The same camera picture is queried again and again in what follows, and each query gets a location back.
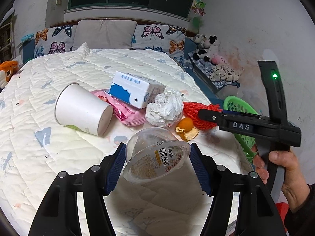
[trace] cow plush toy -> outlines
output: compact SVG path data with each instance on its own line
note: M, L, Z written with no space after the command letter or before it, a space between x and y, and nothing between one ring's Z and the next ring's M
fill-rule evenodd
M194 60L203 59L204 61L211 61L219 52L220 42L216 35L210 35L210 37L204 40L201 46L198 45L198 49L193 54Z

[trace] orange plush toy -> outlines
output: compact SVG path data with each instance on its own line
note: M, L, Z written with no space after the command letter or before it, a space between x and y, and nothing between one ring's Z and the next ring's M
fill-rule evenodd
M17 61L6 61L0 64L0 89L4 89L12 75L19 70Z

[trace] white paper cup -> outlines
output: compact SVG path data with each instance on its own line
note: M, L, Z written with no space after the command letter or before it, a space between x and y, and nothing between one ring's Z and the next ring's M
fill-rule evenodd
M55 104L55 119L58 124L93 135L104 135L113 107L73 82L59 94Z

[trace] hand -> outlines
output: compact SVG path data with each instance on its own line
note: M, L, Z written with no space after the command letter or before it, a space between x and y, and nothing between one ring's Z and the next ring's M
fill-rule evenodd
M252 151L257 152L256 145ZM269 153L269 160L274 164L281 165L286 168L282 192L289 203L289 208L292 213L297 212L306 201L310 188L307 185L305 178L300 170L300 164L292 150L287 151L272 151ZM261 177L264 184L267 183L269 173L264 169L265 163L262 158L256 154L253 159L253 164L256 167L255 171Z

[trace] green plastic basket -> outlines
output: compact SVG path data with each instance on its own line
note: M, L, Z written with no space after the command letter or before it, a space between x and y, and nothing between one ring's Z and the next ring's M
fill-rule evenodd
M224 110L237 111L237 112L248 112L253 114L258 114L254 108L252 108L248 103L244 100L235 97L229 96L224 100L223 103ZM241 144L244 152L246 153L246 157L249 162L253 161L255 154L251 151L251 148L255 144L255 138L251 136L244 136L240 134L234 134L236 140Z

